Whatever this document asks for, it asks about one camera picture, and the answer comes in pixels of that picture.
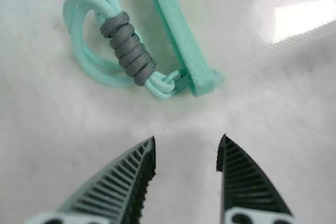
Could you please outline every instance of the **textured strap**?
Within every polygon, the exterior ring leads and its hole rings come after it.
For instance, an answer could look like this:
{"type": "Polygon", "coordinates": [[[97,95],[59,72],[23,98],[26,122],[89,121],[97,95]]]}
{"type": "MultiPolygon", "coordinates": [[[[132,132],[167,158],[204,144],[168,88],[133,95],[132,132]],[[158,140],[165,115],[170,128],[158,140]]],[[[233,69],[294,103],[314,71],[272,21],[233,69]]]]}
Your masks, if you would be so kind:
{"type": "Polygon", "coordinates": [[[191,91],[195,96],[215,88],[214,73],[208,67],[176,0],[154,0],[165,23],[170,41],[180,63],[190,74],[191,91]]]}

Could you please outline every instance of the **knot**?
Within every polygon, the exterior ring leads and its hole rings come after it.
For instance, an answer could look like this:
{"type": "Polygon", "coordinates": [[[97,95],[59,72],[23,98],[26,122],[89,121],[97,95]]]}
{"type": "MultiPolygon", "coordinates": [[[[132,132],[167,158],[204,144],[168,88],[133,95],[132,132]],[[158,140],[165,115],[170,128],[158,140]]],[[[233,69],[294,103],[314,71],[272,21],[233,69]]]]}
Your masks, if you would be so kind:
{"type": "Polygon", "coordinates": [[[126,12],[107,19],[100,27],[105,38],[111,38],[110,46],[115,50],[119,65],[123,67],[134,83],[144,86],[146,80],[155,71],[156,62],[145,49],[135,33],[126,12]]]}

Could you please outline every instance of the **metal clip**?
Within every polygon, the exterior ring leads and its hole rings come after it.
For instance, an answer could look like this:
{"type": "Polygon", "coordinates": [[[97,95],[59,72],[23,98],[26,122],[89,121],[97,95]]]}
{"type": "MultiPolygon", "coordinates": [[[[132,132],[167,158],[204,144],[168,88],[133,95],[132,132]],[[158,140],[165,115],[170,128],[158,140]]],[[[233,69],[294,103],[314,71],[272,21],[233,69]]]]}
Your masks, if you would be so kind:
{"type": "Polygon", "coordinates": [[[178,80],[175,81],[175,89],[173,90],[173,94],[176,95],[184,90],[191,84],[191,77],[188,73],[181,76],[178,80]]]}

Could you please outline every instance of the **white table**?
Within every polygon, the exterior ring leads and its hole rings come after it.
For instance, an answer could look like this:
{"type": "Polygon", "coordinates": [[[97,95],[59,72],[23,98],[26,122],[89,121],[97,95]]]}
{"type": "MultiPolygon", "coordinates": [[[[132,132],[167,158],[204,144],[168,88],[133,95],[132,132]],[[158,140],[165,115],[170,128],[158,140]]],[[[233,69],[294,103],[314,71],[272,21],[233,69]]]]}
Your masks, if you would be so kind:
{"type": "MultiPolygon", "coordinates": [[[[157,175],[142,223],[219,223],[215,164],[224,133],[260,165],[300,223],[336,223],[335,37],[296,48],[306,36],[273,44],[275,8],[320,0],[178,0],[209,64],[228,78],[210,95],[185,92],[165,102],[144,88],[112,89],[85,75],[63,1],[0,0],[0,223],[56,210],[152,135],[157,175]],[[270,55],[277,56],[242,68],[270,55]]],[[[176,61],[151,0],[121,2],[168,73],[176,61]]],[[[312,37],[335,30],[329,23],[312,37]]],[[[85,37],[109,55],[92,16],[85,37]]]]}

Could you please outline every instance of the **mint green paracord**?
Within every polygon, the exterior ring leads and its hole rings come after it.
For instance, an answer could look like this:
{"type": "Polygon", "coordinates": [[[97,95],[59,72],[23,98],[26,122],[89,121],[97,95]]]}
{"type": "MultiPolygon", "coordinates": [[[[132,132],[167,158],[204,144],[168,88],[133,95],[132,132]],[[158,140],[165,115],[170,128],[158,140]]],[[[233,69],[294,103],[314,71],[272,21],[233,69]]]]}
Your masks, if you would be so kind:
{"type": "MultiPolygon", "coordinates": [[[[74,53],[79,64],[84,71],[97,80],[108,86],[127,87],[133,83],[133,79],[124,77],[114,77],[107,74],[110,70],[122,70],[115,61],[103,59],[94,53],[82,39],[82,30],[88,11],[94,10],[96,20],[101,26],[106,19],[115,17],[122,12],[118,0],[66,0],[63,6],[63,16],[71,35],[74,46],[74,53]]],[[[184,76],[186,71],[177,70],[166,76],[155,71],[145,82],[145,87],[156,97],[166,100],[178,93],[175,88],[174,79],[184,76]]]]}

